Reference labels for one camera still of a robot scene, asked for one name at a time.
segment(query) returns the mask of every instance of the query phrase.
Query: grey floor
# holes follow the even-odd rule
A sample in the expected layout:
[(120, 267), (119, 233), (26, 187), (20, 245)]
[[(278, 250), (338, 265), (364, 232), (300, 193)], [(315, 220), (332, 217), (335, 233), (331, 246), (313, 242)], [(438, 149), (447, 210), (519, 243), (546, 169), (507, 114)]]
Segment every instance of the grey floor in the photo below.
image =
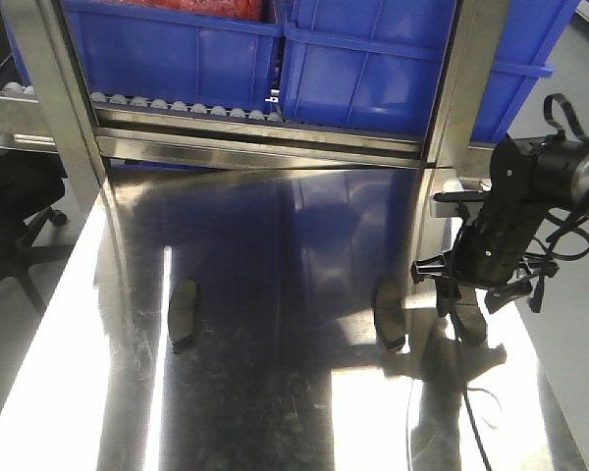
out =
[[(562, 92), (572, 101), (589, 134), (589, 25), (575, 18), (550, 62), (556, 73), (553, 78), (539, 82), (525, 103), (510, 129), (515, 137), (551, 131), (543, 122), (542, 100), (554, 92)], [(554, 226), (546, 225), (542, 234), (553, 230)], [(589, 223), (585, 230), (589, 232)], [(562, 253), (576, 253), (580, 248), (576, 237), (566, 237), (562, 242), (559, 247)], [(559, 275), (546, 285), (541, 314), (531, 313), (523, 301), (517, 302), (517, 307), (589, 467), (589, 256), (578, 262), (561, 263)], [(548, 413), (546, 420), (563, 419), (559, 411)], [(578, 469), (571, 467), (576, 457), (566, 451), (570, 448), (556, 445), (553, 449), (562, 451), (557, 469)]]
[[(513, 136), (541, 135), (550, 131), (542, 120), (541, 103), (546, 94), (554, 91), (564, 92), (574, 101), (583, 124), (589, 130), (589, 26), (578, 19), (574, 20), (555, 49), (551, 62), (557, 69), (557, 73), (554, 78), (543, 80), (535, 88), (510, 130)], [(46, 227), (38, 240), (40, 244), (74, 242), (80, 233), (82, 219), (69, 186), (66, 197), (56, 207), (69, 215), (71, 223), (59, 231), (53, 230), (50, 226)], [(64, 267), (65, 263), (58, 262), (34, 267), (31, 270), (31, 275), (46, 301), (50, 299), (57, 286)], [(0, 284), (0, 409), (17, 375), (38, 322), (34, 310), (17, 283), (13, 280), (2, 282)], [(548, 382), (541, 374), (538, 375), (537, 381), (544, 392), (543, 412), (547, 424), (562, 423), (564, 418)], [(557, 457), (555, 469), (585, 469), (571, 435), (552, 437), (552, 440), (553, 453)]]

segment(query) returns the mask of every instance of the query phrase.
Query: black cable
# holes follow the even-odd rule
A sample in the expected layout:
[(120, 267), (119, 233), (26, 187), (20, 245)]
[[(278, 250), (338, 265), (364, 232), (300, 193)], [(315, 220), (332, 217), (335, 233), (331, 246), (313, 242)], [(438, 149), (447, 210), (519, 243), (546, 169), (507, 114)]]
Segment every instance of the black cable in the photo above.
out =
[(462, 226), (458, 230), (458, 233), (455, 236), (454, 244), (452, 246), (452, 251), (450, 252), (450, 264), (448, 266), (448, 278), (449, 278), (449, 292), (448, 296), (450, 298), (450, 318), (452, 319), (452, 325), (454, 326), (454, 335), (455, 335), (455, 355), (456, 361), (458, 365), (458, 375), (460, 378), (460, 389), (462, 392), (462, 398), (464, 399), (464, 406), (467, 409), (467, 415), (469, 416), (469, 423), (471, 424), (471, 429), (473, 430), (473, 437), (475, 438), (476, 445), (478, 446), (478, 450), (480, 451), (480, 456), (482, 457), (482, 462), (484, 464), (484, 468), (487, 471), (493, 471), (491, 467), (491, 463), (489, 461), (489, 456), (487, 455), (486, 450), (484, 449), (484, 444), (482, 443), (482, 438), (480, 437), (480, 432), (478, 431), (478, 426), (475, 422), (475, 416), (473, 415), (473, 409), (471, 408), (471, 402), (469, 401), (469, 392), (467, 390), (467, 380), (464, 372), (464, 361), (462, 360), (462, 351), (460, 349), (460, 335), (458, 334), (461, 330), (460, 319), (458, 317), (458, 313), (455, 310), (455, 297), (454, 297), (454, 286), (456, 286), (455, 280), (455, 273), (454, 273), (454, 266), (455, 266), (455, 254), (456, 248), (458, 246), (458, 241), (462, 237), (465, 228), (467, 227), (467, 215), (468, 211), (464, 203), (461, 201), (456, 202), (458, 207), (456, 208), (456, 212), (462, 218)]
[[(562, 228), (562, 226), (564, 224), (564, 220), (559, 219), (556, 216), (553, 216), (552, 214), (548, 214), (548, 216), (546, 217), (546, 220), (559, 228)], [(561, 260), (562, 262), (575, 262), (576, 260), (580, 260), (581, 258), (584, 258), (589, 254), (589, 233), (587, 233), (586, 231), (584, 231), (580, 228), (580, 226), (583, 225), (584, 223), (586, 223), (587, 221), (589, 221), (589, 218), (580, 219), (578, 221), (580, 223), (578, 225), (578, 227), (572, 228), (571, 231), (569, 231), (570, 234), (576, 234), (577, 236), (584, 239), (585, 242), (587, 242), (587, 246), (585, 247), (585, 249), (578, 252), (578, 253), (571, 254), (571, 255), (565, 255), (565, 254), (557, 253), (557, 252), (553, 251), (552, 252), (553, 259)], [(533, 240), (535, 242), (537, 242), (537, 244), (539, 244), (539, 246), (541, 247), (541, 250), (543, 250), (543, 253), (526, 252), (526, 255), (530, 256), (530, 257), (543, 259), (543, 257), (545, 257), (546, 253), (548, 252), (548, 245), (543, 243), (543, 241), (541, 241), (537, 237), (533, 237)]]
[(502, 412), (504, 410), (502, 408), (502, 403), (500, 402), (500, 399), (496, 395), (494, 395), (492, 392), (490, 392), (489, 390), (487, 390), (485, 388), (467, 388), (467, 390), (470, 393), (484, 393), (484, 394), (488, 395), (491, 399), (493, 399), (498, 404), (498, 408), (500, 409), (500, 412)]
[(585, 134), (585, 131), (580, 126), (580, 121), (578, 120), (578, 116), (576, 115), (573, 106), (565, 98), (562, 93), (554, 93), (552, 95), (546, 96), (546, 99), (543, 102), (543, 116), (546, 120), (546, 123), (557, 130), (557, 136), (559, 139), (565, 139), (565, 129), (564, 127), (554, 118), (553, 113), (553, 105), (554, 102), (559, 103), (561, 106), (562, 111), (565, 114), (565, 118), (567, 119), (567, 123), (569, 124), (569, 128), (574, 133), (574, 135), (581, 141), (587, 142), (589, 141), (589, 137)]
[[(559, 220), (555, 217), (551, 217), (551, 222), (557, 220), (562, 221), (562, 223), (556, 223), (560, 225), (560, 227), (546, 238), (546, 242), (548, 242), (550, 245), (547, 247), (546, 253), (543, 257), (543, 263), (541, 265), (541, 268), (539, 269), (539, 281), (537, 282), (537, 286), (534, 289), (534, 294), (528, 302), (528, 304), (530, 305), (530, 310), (532, 312), (541, 312), (543, 296), (545, 294), (546, 270), (548, 268), (548, 264), (550, 263), (550, 261), (552, 261), (555, 258), (555, 249), (561, 238), (569, 233), (575, 233), (580, 236), (583, 236), (583, 238), (585, 238), (585, 240), (589, 242), (589, 234), (580, 229), (580, 226), (589, 220), (589, 218), (584, 216), (588, 210), (589, 189), (585, 192), (585, 194), (580, 199), (578, 205), (573, 209), (573, 211), (571, 211), (571, 213), (569, 213), (569, 215), (564, 219), (564, 221)], [(582, 253), (586, 255), (588, 252), (589, 246), (587, 247), (587, 250)]]

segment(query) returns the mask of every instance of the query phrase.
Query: metal table surface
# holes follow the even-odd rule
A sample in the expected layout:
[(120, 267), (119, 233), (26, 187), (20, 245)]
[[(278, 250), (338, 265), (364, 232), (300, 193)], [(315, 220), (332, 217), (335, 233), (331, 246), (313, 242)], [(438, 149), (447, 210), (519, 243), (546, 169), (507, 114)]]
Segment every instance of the metal table surface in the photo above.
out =
[[(416, 171), (135, 168), (89, 214), (1, 414), (0, 470), (481, 469), (433, 299), (402, 353), (376, 343)], [(185, 278), (196, 336), (175, 354)], [(553, 469), (566, 425), (544, 420), (532, 344), (514, 306), (488, 322), (463, 358), (494, 468)]]

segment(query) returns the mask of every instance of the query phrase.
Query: red bag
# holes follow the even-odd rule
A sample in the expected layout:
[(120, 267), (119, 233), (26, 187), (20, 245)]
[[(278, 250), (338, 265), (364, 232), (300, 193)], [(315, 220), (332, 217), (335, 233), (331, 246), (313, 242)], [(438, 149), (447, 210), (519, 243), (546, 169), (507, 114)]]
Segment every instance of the red bag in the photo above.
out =
[(234, 18), (259, 22), (263, 0), (108, 0), (146, 7), (160, 7), (199, 15)]

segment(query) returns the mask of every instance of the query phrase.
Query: blue storage crate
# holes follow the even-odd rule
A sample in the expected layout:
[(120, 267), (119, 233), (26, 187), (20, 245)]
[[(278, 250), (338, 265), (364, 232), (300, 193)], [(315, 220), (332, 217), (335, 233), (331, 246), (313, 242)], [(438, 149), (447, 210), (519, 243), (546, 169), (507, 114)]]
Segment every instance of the blue storage crate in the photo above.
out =
[[(512, 0), (497, 58), (542, 65), (580, 0)], [(455, 0), (294, 0), (301, 29), (445, 47)]]
[[(280, 87), (291, 120), (422, 136), (444, 50), (313, 32), (286, 23)], [(498, 142), (552, 69), (498, 61), (472, 139)]]
[(22, 79), (23, 85), (30, 85), (30, 77), (28, 76), (27, 67), (24, 65), (24, 59), (22, 58), (22, 54), (20, 54), (20, 49), (18, 48), (18, 44), (16, 43), (16, 38), (13, 35), (13, 31), (11, 30), (11, 26), (7, 21), (6, 15), (2, 12), (2, 3), (0, 3), (0, 13), (2, 13), (2, 21), (4, 22), (4, 29), (7, 31), (7, 38), (9, 39), (9, 44), (11, 45), (11, 52), (13, 53), (13, 60), (16, 63), (16, 68), (18, 69), (18, 73), (20, 74), (20, 78)]
[(97, 0), (63, 3), (91, 91), (270, 111), (265, 100), (283, 37), (273, 3), (270, 24)]

